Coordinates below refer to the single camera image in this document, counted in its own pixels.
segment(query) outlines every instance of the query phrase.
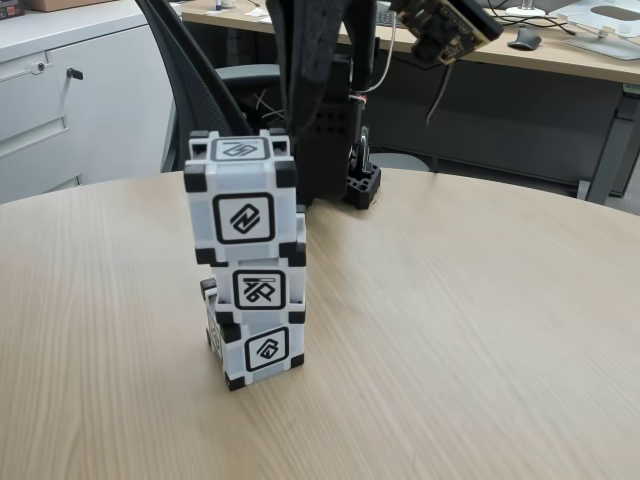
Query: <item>black chair back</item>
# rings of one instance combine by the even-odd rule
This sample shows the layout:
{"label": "black chair back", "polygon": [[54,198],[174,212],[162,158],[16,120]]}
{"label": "black chair back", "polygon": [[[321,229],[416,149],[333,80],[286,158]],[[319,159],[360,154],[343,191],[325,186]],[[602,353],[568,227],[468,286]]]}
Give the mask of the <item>black chair back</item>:
{"label": "black chair back", "polygon": [[179,140],[172,169],[184,169],[194,130],[216,130],[225,137],[251,135],[235,99],[169,2],[136,3],[156,39],[173,90]]}

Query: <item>round wooden table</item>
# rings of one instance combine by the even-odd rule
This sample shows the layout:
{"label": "round wooden table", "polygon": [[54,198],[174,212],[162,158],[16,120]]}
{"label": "round wooden table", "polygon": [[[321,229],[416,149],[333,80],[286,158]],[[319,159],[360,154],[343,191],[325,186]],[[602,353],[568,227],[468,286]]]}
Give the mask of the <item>round wooden table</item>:
{"label": "round wooden table", "polygon": [[0,206],[0,478],[640,478],[640,218],[385,170],[307,225],[306,363],[230,393],[179,174]]}

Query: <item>white wire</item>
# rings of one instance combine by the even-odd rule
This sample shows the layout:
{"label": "white wire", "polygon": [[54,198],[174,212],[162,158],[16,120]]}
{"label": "white wire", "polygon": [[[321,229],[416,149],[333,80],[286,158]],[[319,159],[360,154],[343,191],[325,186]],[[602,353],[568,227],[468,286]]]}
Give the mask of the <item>white wire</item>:
{"label": "white wire", "polygon": [[444,91],[447,89],[447,84],[449,83],[449,78],[451,77],[452,70],[453,70],[453,63],[450,63],[449,65],[447,65],[446,72],[444,72],[444,78],[442,79],[442,85],[440,87],[440,90],[438,91],[438,96],[433,102],[433,105],[431,105],[431,108],[429,109],[429,113],[427,113],[427,127],[429,126],[429,120],[431,120],[431,116],[435,113],[436,109],[438,108],[438,104],[440,103],[440,100],[444,95]]}
{"label": "white wire", "polygon": [[264,91],[262,92],[262,95],[260,95],[258,97],[258,104],[256,105],[256,110],[258,109],[258,106],[260,104],[264,105],[265,107],[267,107],[269,110],[271,110],[271,113],[268,113],[267,115],[272,115],[272,114],[277,114],[280,118],[282,118],[283,120],[285,120],[284,115],[282,115],[282,112],[284,110],[276,110],[275,108],[273,108],[271,105],[269,105],[267,102],[265,102],[264,100],[262,100],[262,96],[264,95]]}
{"label": "white wire", "polygon": [[256,103],[256,110],[258,109],[258,107],[260,106],[260,102],[262,102],[262,97],[264,97],[264,94],[267,93],[267,89],[263,89],[262,93],[260,94],[260,96],[258,97],[258,103]]}
{"label": "white wire", "polygon": [[271,115],[278,115],[280,118],[282,118],[284,120],[284,115],[282,115],[282,113],[284,112],[284,110],[278,110],[277,112],[269,112],[266,113],[262,116],[262,119],[264,120],[267,117],[270,117]]}
{"label": "white wire", "polygon": [[391,42],[389,43],[389,55],[387,56],[387,64],[384,67],[384,73],[382,74],[382,78],[378,83],[376,83],[373,87],[368,88],[367,90],[363,90],[362,92],[355,93],[369,93],[373,92],[376,88],[382,85],[384,79],[387,77],[387,72],[389,71],[389,65],[391,65],[391,57],[393,53],[393,44],[396,41],[396,12],[393,12],[393,22],[392,22],[392,30],[391,30]]}

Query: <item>robotic arm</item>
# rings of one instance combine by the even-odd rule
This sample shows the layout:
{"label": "robotic arm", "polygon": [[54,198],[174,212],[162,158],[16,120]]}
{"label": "robotic arm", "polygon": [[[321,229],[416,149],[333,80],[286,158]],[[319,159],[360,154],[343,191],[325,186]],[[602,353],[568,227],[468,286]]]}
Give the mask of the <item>robotic arm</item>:
{"label": "robotic arm", "polygon": [[[267,0],[276,32],[283,108],[298,168],[300,201],[344,195],[367,208],[380,183],[360,125],[372,84],[374,0]],[[502,27],[475,0],[393,0],[416,37],[414,56],[448,64],[495,40]],[[335,53],[344,22],[351,55]]]}

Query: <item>stacked cube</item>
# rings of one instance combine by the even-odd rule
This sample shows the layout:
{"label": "stacked cube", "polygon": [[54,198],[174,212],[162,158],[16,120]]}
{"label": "stacked cube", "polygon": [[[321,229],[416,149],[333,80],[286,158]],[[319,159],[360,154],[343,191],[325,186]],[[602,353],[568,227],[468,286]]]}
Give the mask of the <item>stacked cube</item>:
{"label": "stacked cube", "polygon": [[284,131],[194,132],[184,170],[209,346],[230,390],[304,363],[306,230]]}

